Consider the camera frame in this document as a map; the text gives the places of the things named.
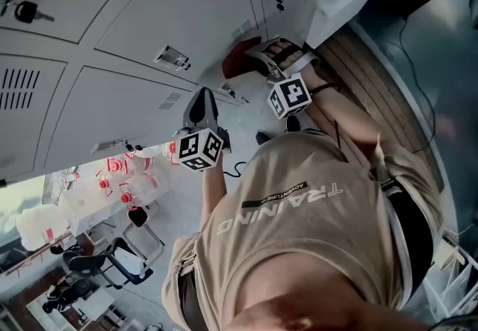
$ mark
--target key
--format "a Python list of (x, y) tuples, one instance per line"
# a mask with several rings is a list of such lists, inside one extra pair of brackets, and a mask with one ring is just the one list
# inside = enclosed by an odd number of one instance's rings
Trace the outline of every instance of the key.
[(55, 18), (53, 16), (45, 15), (38, 11), (38, 4), (31, 1), (22, 1), (15, 8), (15, 19), (19, 22), (24, 22), (31, 24), (34, 20), (48, 20), (49, 22), (54, 22)]

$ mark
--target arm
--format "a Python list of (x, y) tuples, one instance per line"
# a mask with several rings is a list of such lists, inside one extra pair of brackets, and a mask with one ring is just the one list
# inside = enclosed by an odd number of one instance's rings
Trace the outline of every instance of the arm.
[(202, 173), (201, 229), (208, 222), (219, 201), (226, 195), (226, 181), (223, 173), (223, 153), (220, 152), (216, 167)]
[[(311, 64), (301, 71), (301, 75), (308, 90), (327, 84), (315, 73)], [(312, 99), (328, 116), (337, 121), (341, 130), (370, 160), (376, 147), (378, 135), (380, 134), (381, 140), (384, 140), (384, 134), (379, 124), (334, 88), (322, 90)]]

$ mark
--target wrist strap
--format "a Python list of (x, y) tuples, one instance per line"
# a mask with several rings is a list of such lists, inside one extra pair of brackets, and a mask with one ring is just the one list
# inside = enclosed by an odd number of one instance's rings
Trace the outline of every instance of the wrist strap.
[(328, 84), (320, 85), (317, 88), (314, 88), (309, 93), (311, 94), (311, 96), (313, 96), (314, 94), (319, 93), (321, 90), (324, 90), (324, 89), (327, 89), (327, 88), (337, 88), (338, 92), (341, 91), (341, 86), (339, 84), (328, 83)]

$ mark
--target hand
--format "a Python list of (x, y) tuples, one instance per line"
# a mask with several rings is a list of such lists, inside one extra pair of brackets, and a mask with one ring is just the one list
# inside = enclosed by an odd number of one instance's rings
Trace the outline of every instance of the hand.
[[(274, 43), (266, 48), (264, 53), (269, 56), (270, 58), (273, 58), (274, 55), (277, 55), (282, 51), (283, 49), (286, 49), (289, 47), (290, 43), (286, 42), (278, 42)], [(290, 67), (292, 64), (294, 64), (296, 61), (298, 61), (302, 56), (303, 56), (302, 51), (295, 51), (291, 56), (286, 58), (283, 62), (279, 64), (279, 68), (284, 70)], [(302, 79), (305, 82), (305, 85), (308, 90), (313, 90), (316, 87), (319, 87), (320, 85), (327, 84), (323, 79), (321, 79), (317, 73), (314, 71), (314, 67), (311, 64), (307, 64), (304, 68), (301, 69), (300, 75), (302, 76)]]

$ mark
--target person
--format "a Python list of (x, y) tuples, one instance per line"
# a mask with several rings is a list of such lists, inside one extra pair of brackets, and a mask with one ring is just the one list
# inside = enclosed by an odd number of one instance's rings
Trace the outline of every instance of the person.
[[(272, 57), (287, 46), (267, 51)], [(309, 90), (325, 84), (310, 64), (301, 75)], [(439, 239), (438, 189), (422, 161), (335, 89), (313, 100), (372, 166), (382, 155), (387, 172), (412, 186)], [(226, 192), (222, 156), (203, 173), (201, 232), (177, 240), (163, 286), (170, 317), (186, 330), (201, 328), (184, 315), (181, 299), (192, 261), (202, 330), (426, 330), (397, 311), (404, 297), (399, 250), (374, 167), (348, 162), (320, 132), (258, 139), (234, 192)]]

